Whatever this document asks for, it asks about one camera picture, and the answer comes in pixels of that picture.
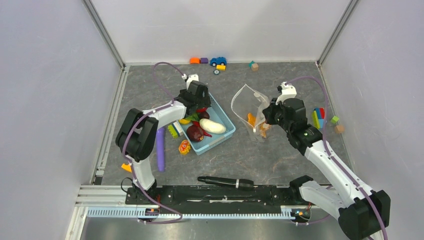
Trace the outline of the yellow toy pear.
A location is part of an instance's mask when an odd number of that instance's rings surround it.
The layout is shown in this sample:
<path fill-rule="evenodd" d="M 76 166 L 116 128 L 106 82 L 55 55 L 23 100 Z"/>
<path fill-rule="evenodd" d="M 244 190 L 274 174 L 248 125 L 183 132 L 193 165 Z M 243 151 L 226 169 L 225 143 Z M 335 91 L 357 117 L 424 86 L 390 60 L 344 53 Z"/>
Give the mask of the yellow toy pear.
<path fill-rule="evenodd" d="M 178 122 L 179 122 L 180 124 L 182 124 L 182 125 L 188 125 L 188 124 L 190 124 L 192 121 L 191 121 L 191 120 L 189 120 L 189 119 L 185 119 L 185 118 L 183 118 L 183 119 L 180 119 Z"/>

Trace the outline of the white toy radish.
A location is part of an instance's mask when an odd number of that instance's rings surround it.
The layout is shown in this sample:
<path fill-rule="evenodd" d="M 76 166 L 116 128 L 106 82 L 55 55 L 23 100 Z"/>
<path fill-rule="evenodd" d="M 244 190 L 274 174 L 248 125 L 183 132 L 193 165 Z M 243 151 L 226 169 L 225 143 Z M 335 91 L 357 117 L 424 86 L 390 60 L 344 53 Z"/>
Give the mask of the white toy radish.
<path fill-rule="evenodd" d="M 200 119 L 199 124 L 208 133 L 223 134 L 227 130 L 223 124 L 210 119 Z"/>

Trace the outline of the orange toy food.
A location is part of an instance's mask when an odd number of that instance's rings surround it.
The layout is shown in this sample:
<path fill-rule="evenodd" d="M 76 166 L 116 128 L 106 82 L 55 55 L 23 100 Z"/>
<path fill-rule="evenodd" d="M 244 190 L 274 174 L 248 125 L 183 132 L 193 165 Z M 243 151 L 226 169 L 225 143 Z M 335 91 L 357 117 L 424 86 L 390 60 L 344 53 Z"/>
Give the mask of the orange toy food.
<path fill-rule="evenodd" d="M 271 128 L 271 126 L 266 123 L 263 113 L 260 113 L 257 116 L 254 116 L 252 113 L 248 113 L 247 123 L 255 135 L 258 135 L 264 139 L 267 138 L 267 131 Z"/>

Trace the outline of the clear polka dot zip bag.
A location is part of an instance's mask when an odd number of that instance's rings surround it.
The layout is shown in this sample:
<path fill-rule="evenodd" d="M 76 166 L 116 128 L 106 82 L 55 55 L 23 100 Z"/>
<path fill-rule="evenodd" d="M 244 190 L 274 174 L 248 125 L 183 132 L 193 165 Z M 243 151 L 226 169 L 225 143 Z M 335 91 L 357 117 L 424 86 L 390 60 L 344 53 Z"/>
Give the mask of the clear polka dot zip bag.
<path fill-rule="evenodd" d="M 270 105 L 270 99 L 263 93 L 244 84 L 233 96 L 230 108 L 233 113 L 245 125 L 249 137 L 254 142 L 264 142 L 265 138 L 255 135 L 248 126 L 247 114 L 252 113 L 255 117 Z"/>

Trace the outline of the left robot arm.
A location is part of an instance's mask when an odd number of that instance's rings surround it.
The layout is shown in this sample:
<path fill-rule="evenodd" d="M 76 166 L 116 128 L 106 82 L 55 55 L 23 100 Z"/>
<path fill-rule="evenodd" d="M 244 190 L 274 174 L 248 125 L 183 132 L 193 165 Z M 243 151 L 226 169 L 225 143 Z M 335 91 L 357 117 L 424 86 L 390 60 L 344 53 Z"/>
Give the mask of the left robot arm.
<path fill-rule="evenodd" d="M 157 130 L 211 106 L 209 88 L 200 81 L 192 81 L 178 96 L 155 109 L 128 111 L 116 136 L 115 144 L 128 161 L 133 182 L 139 188 L 138 197 L 145 204 L 153 203 L 157 190 L 149 157 L 153 151 Z"/>

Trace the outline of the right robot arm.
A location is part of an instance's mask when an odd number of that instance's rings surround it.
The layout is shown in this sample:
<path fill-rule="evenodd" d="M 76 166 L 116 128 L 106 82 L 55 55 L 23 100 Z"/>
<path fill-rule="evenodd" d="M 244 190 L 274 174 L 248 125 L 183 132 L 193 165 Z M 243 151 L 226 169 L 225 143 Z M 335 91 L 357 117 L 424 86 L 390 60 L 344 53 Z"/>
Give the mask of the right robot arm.
<path fill-rule="evenodd" d="M 263 111 L 269 125 L 278 125 L 292 147 L 313 163 L 333 186 L 329 190 L 304 175 L 290 182 L 289 199 L 310 202 L 335 218 L 350 240 L 362 240 L 381 232 L 388 239 L 391 198 L 367 185 L 334 153 L 323 134 L 308 123 L 304 102 L 273 98 Z"/>

